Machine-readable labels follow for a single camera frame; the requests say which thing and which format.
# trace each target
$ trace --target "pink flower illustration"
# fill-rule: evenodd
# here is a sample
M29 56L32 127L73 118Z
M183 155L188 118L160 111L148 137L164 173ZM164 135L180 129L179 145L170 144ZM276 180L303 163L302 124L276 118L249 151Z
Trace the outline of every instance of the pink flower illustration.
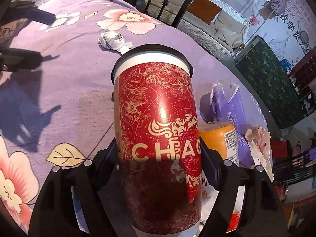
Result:
M39 183L28 157L20 151L10 157L4 139L0 136L0 197L15 222L23 225L26 233L32 209L27 205L36 197Z
M101 29L116 31L126 25L127 29L136 35L146 34L155 29L155 24L161 24L152 17L138 11L114 9L107 11L104 16L108 19L97 22Z

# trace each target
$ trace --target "plastic bag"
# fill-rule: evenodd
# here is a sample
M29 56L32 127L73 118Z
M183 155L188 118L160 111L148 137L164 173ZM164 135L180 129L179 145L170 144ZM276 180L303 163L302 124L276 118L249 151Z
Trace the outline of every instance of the plastic bag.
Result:
M211 93L210 114L212 121L227 121L235 127L238 139L239 163L246 168L251 168L254 161L248 143L244 138L247 132L246 116L239 86L233 83L216 81Z

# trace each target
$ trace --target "brown pillow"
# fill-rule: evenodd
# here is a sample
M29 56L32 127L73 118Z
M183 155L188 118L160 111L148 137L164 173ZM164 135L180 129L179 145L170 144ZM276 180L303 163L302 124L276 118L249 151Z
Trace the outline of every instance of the brown pillow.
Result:
M212 19L222 10L221 7L209 0L194 0L187 11L203 20L207 25L211 24Z

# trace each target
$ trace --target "bed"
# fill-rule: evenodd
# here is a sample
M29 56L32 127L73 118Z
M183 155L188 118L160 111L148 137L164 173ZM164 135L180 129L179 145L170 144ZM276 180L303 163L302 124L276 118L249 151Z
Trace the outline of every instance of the bed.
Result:
M6 72L0 85L0 177L10 179L21 198L15 209L4 204L25 232L51 168L91 159L114 137L111 70L120 54L98 44L104 29L119 31L133 47L158 43L184 54L194 68L192 86L200 123L202 97L211 92L212 82L226 79L240 87L247 124L267 129L258 103L241 82L178 29L122 0L37 0L37 4L56 14L55 22L49 26L31 22L10 47L38 51L45 59L35 71ZM128 13L139 21L119 21ZM118 236L135 236L117 172L99 195ZM82 217L80 207L77 213Z

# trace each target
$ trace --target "black cup lid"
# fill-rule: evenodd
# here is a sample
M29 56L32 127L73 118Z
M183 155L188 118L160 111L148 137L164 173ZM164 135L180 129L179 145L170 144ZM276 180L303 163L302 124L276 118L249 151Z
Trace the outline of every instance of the black cup lid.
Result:
M138 46L138 47L131 49L130 51L124 53L121 57L119 57L119 59L114 64L114 67L113 67L113 70L111 73L111 79L112 79L113 84L114 84L114 75L115 75L115 72L117 71L117 69L119 68L119 66L130 56L132 56L136 53L141 53L141 52L170 53L171 55L178 57L180 60L182 60L187 65L187 67L189 69L190 77L192 77L192 75L193 75L192 65L188 62L186 57L181 52L179 52L171 47L161 45L161 44L144 44L144 45L141 45L141 46Z

